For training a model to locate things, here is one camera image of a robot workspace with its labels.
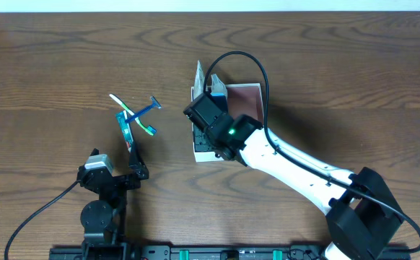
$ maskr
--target cable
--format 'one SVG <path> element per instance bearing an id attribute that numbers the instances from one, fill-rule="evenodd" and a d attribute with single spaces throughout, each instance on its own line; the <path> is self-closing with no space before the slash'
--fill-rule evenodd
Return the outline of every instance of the cable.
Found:
<path id="1" fill-rule="evenodd" d="M 73 187 L 75 187 L 75 185 L 77 185 L 78 183 L 79 183 L 79 181 L 75 181 L 72 185 L 70 185 L 70 187 L 68 187 L 65 191 L 63 191 L 63 193 L 59 194 L 59 196 L 57 196 L 52 201 L 48 202 L 45 206 L 41 207 L 39 210 L 34 212 L 34 214 L 30 215 L 30 217 L 28 217 L 21 225 L 19 225 L 19 227 L 17 227 L 17 229 L 14 231 L 13 235 L 11 235 L 11 237 L 9 238 L 8 243 L 6 244 L 5 253 L 4 253 L 5 254 L 5 256 L 4 256 L 5 260 L 8 260 L 8 253 L 9 253 L 9 248 L 11 247 L 11 243 L 13 243 L 14 238 L 16 238 L 16 235 L 21 231 L 21 229 L 29 221 L 31 221 L 35 216 L 40 214 L 43 210 L 47 209 L 49 206 L 53 205 L 60 198 L 62 198 L 64 195 L 66 195 L 68 192 L 70 192 L 70 190 L 72 190 Z"/>
<path id="2" fill-rule="evenodd" d="M 326 181 L 328 181 L 329 183 L 335 184 L 343 189 L 346 189 L 347 191 L 350 191 L 362 198 L 365 199 L 369 199 L 370 201 L 379 204 L 382 207 L 385 207 L 387 209 L 389 209 L 390 211 L 394 212 L 396 215 L 398 215 L 401 219 L 407 221 L 407 223 L 409 223 L 409 225 L 411 225 L 414 230 L 417 232 L 417 235 L 419 235 L 420 237 L 420 227 L 417 225 L 417 223 L 415 223 L 415 221 L 413 221 L 408 215 L 404 214 L 403 212 L 400 212 L 399 210 L 393 208 L 392 206 L 386 204 L 383 201 L 380 201 L 379 199 L 376 199 L 370 195 L 365 194 L 364 192 L 350 187 L 349 185 L 342 183 L 340 181 L 337 181 L 335 178 L 332 178 L 330 176 L 326 176 L 323 175 L 321 172 L 309 168 L 306 165 L 303 165 L 302 163 L 296 161 L 294 158 L 290 157 L 288 154 L 286 154 L 284 151 L 282 151 L 279 147 L 279 145 L 276 145 L 273 140 L 271 139 L 271 137 L 269 136 L 269 132 L 268 132 L 268 103 L 269 103 L 269 83 L 268 83 L 268 75 L 266 75 L 266 71 L 263 68 L 263 65 L 261 65 L 261 62 L 255 58 L 254 56 L 252 56 L 249 53 L 246 53 L 244 51 L 230 51 L 228 53 L 225 53 L 223 55 L 221 55 L 219 58 L 217 58 L 213 64 L 209 67 L 209 70 L 207 71 L 207 73 L 205 74 L 205 80 L 204 80 L 204 84 L 206 85 L 207 80 L 209 79 L 209 75 L 211 70 L 214 68 L 214 66 L 218 63 L 218 61 L 221 61 L 224 57 L 229 56 L 229 55 L 242 55 L 242 56 L 246 56 L 250 59 L 252 59 L 252 61 L 254 61 L 258 67 L 261 70 L 261 73 L 263 74 L 263 78 L 265 80 L 265 88 L 266 88 L 266 96 L 265 96 L 265 110 L 264 110 L 264 119 L 263 119 L 263 125 L 264 125 L 264 131 L 265 131 L 265 135 L 266 135 L 266 139 L 268 140 L 268 143 L 273 147 L 274 151 L 279 153 L 282 157 L 284 157 L 285 159 L 287 159 L 289 162 L 293 163 L 294 165 L 300 167 L 303 170 L 306 170 L 312 174 L 314 174 L 315 176 L 322 178 Z M 389 249 L 388 251 L 393 251 L 393 252 L 399 252 L 399 253 L 408 253 L 408 254 L 412 254 L 412 253 L 416 253 L 420 251 L 420 244 L 415 247 L 415 248 L 410 248 L 410 249 Z"/>

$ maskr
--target white wall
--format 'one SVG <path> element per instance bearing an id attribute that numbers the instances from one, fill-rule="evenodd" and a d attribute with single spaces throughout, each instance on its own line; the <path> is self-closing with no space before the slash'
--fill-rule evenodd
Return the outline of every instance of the white wall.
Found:
<path id="1" fill-rule="evenodd" d="M 420 0 L 0 0 L 0 12 L 420 11 Z"/>

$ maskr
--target wood grain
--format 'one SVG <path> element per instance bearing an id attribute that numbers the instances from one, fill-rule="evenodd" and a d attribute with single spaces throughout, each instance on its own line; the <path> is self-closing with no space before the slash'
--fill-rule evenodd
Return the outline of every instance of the wood grain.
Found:
<path id="1" fill-rule="evenodd" d="M 280 137 L 329 163 L 376 169 L 420 224 L 420 13 L 0 14 L 0 259 L 92 148 L 127 173 L 110 92 L 134 109 L 151 94 L 164 107 L 144 117 L 158 135 L 134 126 L 151 178 L 129 194 L 132 240 L 328 243 L 320 211 L 277 180 L 234 162 L 194 163 L 182 109 L 196 62 L 208 68 L 234 49 L 265 66 Z M 226 83 L 262 81 L 241 57 L 215 72 Z M 79 213 L 94 199 L 75 188 L 22 230 L 11 258 L 80 244 Z M 418 243 L 407 224 L 393 240 Z"/>

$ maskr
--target open cardboard box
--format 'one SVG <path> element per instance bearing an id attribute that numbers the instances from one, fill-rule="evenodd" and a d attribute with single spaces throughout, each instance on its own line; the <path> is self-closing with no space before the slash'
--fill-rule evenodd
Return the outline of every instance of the open cardboard box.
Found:
<path id="1" fill-rule="evenodd" d="M 229 114 L 236 119 L 245 114 L 263 123 L 263 98 L 261 97 L 261 86 L 259 83 L 250 84 L 227 84 L 227 105 Z M 191 87 L 191 101 L 194 100 L 194 87 Z M 193 151 L 196 162 L 214 162 L 223 159 L 211 151 L 211 147 L 202 137 L 202 132 L 194 125 L 193 130 Z"/>

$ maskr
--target black cable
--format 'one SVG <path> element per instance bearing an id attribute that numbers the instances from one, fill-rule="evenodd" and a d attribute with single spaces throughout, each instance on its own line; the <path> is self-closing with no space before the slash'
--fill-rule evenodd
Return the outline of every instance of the black cable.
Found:
<path id="1" fill-rule="evenodd" d="M 66 195 L 68 192 L 70 192 L 70 190 L 72 190 L 73 187 L 75 187 L 75 185 L 77 185 L 78 183 L 79 183 L 79 181 L 75 181 L 72 185 L 70 185 L 70 187 L 68 187 L 65 191 L 63 191 L 63 193 L 59 194 L 59 196 L 57 196 L 52 201 L 48 202 L 45 206 L 41 207 L 39 210 L 37 210 L 36 212 L 34 212 L 34 214 L 30 215 L 30 217 L 28 217 L 21 225 L 19 225 L 19 227 L 17 227 L 17 229 L 14 231 L 13 235 L 11 235 L 11 237 L 9 238 L 8 243 L 6 244 L 5 257 L 4 257 L 5 260 L 8 260 L 8 253 L 9 253 L 9 248 L 11 247 L 11 243 L 13 243 L 14 238 L 16 238 L 16 235 L 21 231 L 21 229 L 29 221 L 31 221 L 35 216 L 37 216 L 38 214 L 40 214 L 43 210 L 47 209 L 49 206 L 53 205 L 60 198 L 62 198 L 64 195 Z"/>
<path id="2" fill-rule="evenodd" d="M 268 143 L 273 147 L 274 151 L 279 153 L 282 157 L 284 157 L 285 159 L 287 159 L 289 162 L 293 163 L 294 165 L 300 167 L 303 170 L 306 170 L 312 174 L 314 174 L 315 176 L 322 178 L 326 181 L 328 181 L 329 183 L 335 184 L 343 189 L 346 189 L 362 198 L 365 199 L 369 199 L 370 201 L 379 204 L 382 207 L 385 207 L 387 209 L 389 209 L 390 211 L 394 212 L 396 215 L 398 215 L 401 219 L 407 221 L 407 223 L 409 223 L 409 225 L 411 225 L 414 230 L 417 232 L 417 235 L 419 235 L 420 237 L 420 227 L 417 225 L 417 223 L 415 223 L 415 221 L 413 221 L 408 215 L 404 214 L 403 212 L 400 212 L 399 210 L 393 208 L 392 206 L 386 204 L 383 201 L 380 201 L 379 199 L 376 199 L 370 195 L 365 194 L 364 192 L 356 189 L 356 188 L 352 188 L 349 185 L 342 183 L 340 181 L 337 181 L 335 178 L 332 178 L 330 176 L 326 176 L 324 174 L 322 174 L 321 172 L 309 168 L 306 165 L 303 165 L 302 163 L 296 161 L 294 158 L 290 157 L 288 154 L 286 154 L 284 151 L 282 151 L 279 147 L 279 145 L 276 145 L 273 140 L 271 139 L 271 137 L 269 136 L 269 132 L 268 132 L 268 103 L 269 103 L 269 83 L 268 83 L 268 75 L 266 75 L 266 71 L 263 68 L 263 65 L 261 65 L 261 62 L 255 58 L 254 56 L 252 56 L 249 53 L 246 53 L 244 51 L 230 51 L 228 53 L 225 53 L 223 55 L 221 55 L 219 58 L 217 58 L 213 64 L 209 67 L 209 70 L 207 71 L 206 75 L 205 75 L 205 80 L 204 80 L 204 92 L 206 91 L 206 83 L 207 80 L 209 79 L 209 75 L 211 70 L 214 68 L 214 66 L 218 63 L 218 61 L 221 61 L 224 57 L 229 56 L 229 55 L 243 55 L 246 56 L 250 59 L 252 59 L 252 61 L 254 61 L 258 67 L 261 70 L 261 73 L 263 74 L 263 78 L 265 80 L 265 86 L 266 86 L 266 96 L 265 96 L 265 110 L 264 110 L 264 119 L 263 119 L 263 125 L 264 125 L 264 131 L 265 131 L 265 135 L 266 135 L 266 139 L 268 140 Z M 410 249 L 389 249 L 388 251 L 394 251 L 394 252 L 400 252 L 400 253 L 408 253 L 408 254 L 412 254 L 412 253 L 416 253 L 420 251 L 420 244 L 415 247 L 415 248 L 410 248 Z"/>

